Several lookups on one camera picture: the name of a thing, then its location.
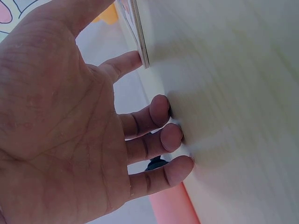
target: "cartoon drawing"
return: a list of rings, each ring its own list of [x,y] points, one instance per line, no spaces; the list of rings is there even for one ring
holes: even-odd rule
[[[49,1],[0,0],[0,33],[9,34],[31,10]]]

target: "black object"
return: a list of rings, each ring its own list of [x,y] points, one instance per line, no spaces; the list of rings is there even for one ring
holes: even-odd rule
[[[168,163],[167,161],[161,159],[161,156],[157,156],[150,160],[150,163],[148,164],[148,167],[146,168],[145,171],[157,169],[159,167],[166,165],[167,163]]]

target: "orange object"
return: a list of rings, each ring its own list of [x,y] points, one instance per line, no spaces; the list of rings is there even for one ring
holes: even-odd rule
[[[103,20],[108,25],[112,25],[118,21],[117,12],[115,10],[115,5],[110,5],[104,12],[102,12],[93,22],[98,22]]]
[[[183,183],[149,196],[158,224],[200,224]]]

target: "palm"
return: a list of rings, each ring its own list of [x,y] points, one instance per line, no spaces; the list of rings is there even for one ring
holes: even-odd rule
[[[151,179],[162,173],[165,181],[164,168],[128,175],[128,164],[173,151],[181,141],[174,125],[144,135],[169,119],[163,96],[135,114],[115,113],[113,83],[140,66],[138,54],[87,66],[74,30],[55,19],[36,20],[43,10],[26,17],[0,48],[0,170],[6,171],[0,206],[6,220],[86,222],[180,182],[189,167],[159,186]]]

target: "light wood grain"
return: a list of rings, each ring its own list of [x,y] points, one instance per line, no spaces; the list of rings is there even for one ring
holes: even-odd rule
[[[197,167],[202,224],[299,223],[299,1],[139,0],[151,98]]]

